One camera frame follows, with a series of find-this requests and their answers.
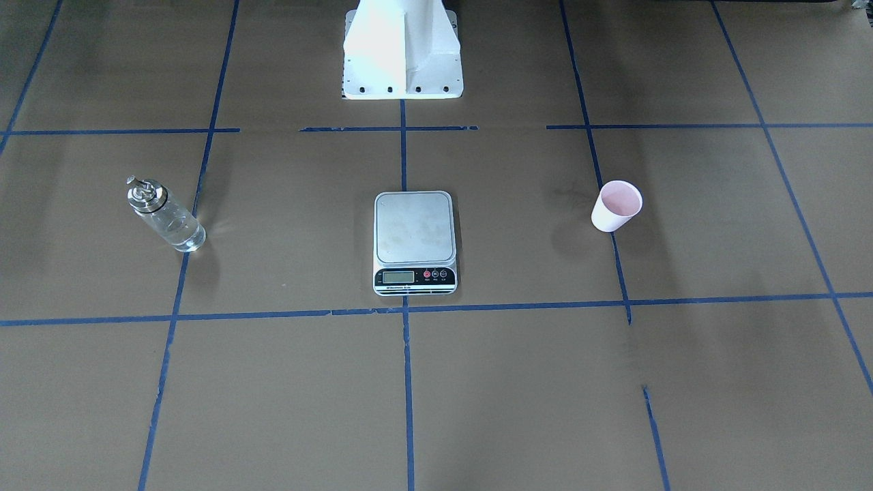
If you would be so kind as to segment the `glass sauce dispenser bottle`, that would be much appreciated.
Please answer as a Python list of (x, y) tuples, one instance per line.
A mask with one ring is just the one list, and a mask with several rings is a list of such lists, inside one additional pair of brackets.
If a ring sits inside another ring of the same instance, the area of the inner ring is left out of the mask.
[(127, 200), (133, 212), (179, 252), (193, 252), (205, 243), (205, 227), (169, 188), (153, 179), (127, 178)]

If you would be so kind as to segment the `digital kitchen scale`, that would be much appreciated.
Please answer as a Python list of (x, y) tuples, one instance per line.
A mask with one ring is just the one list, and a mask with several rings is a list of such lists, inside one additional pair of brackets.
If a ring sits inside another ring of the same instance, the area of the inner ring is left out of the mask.
[(380, 193), (374, 200), (374, 292), (450, 295), (458, 284), (452, 196), (442, 190)]

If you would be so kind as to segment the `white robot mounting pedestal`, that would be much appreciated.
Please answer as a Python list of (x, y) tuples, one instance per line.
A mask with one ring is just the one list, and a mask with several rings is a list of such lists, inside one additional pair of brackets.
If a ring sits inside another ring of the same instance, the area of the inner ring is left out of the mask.
[(458, 17), (442, 1), (361, 1), (345, 15), (348, 100), (448, 100), (464, 93)]

